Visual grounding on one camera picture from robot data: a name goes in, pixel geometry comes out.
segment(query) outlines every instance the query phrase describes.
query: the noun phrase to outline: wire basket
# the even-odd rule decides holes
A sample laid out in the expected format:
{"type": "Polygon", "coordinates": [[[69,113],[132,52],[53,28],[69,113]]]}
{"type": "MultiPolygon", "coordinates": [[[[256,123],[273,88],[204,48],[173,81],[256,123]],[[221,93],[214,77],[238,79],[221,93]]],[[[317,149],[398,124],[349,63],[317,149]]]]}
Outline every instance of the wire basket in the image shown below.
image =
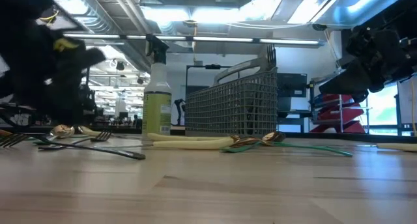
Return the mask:
{"type": "Polygon", "coordinates": [[[277,71],[187,95],[187,135],[266,135],[276,130],[277,71]]]}

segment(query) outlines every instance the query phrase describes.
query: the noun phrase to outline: wooden tabletop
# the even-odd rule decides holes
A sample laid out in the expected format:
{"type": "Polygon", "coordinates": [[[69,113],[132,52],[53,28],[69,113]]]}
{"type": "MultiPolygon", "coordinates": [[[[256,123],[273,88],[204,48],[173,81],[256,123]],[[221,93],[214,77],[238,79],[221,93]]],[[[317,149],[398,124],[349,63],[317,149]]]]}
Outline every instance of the wooden tabletop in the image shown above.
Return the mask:
{"type": "MultiPolygon", "coordinates": [[[[417,154],[318,139],[353,158],[282,148],[239,154],[0,149],[0,223],[416,223],[417,154]]],[[[103,146],[132,146],[111,139],[103,146]]]]}

